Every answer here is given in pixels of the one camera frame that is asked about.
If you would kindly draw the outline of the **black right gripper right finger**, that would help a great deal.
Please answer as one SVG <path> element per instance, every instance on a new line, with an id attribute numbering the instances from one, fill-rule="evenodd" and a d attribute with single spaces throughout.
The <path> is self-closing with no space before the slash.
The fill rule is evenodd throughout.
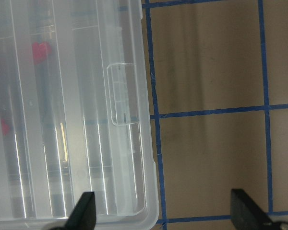
<path id="1" fill-rule="evenodd" d="M 230 217 L 236 230 L 272 230 L 273 221 L 243 189 L 230 192 Z"/>

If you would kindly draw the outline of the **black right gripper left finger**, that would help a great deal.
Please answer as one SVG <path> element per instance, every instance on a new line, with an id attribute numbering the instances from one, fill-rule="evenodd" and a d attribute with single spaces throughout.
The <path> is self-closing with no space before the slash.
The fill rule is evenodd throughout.
<path id="1" fill-rule="evenodd" d="M 84 192 L 69 219 L 66 229 L 94 229 L 96 226 L 96 201 L 94 192 Z"/>

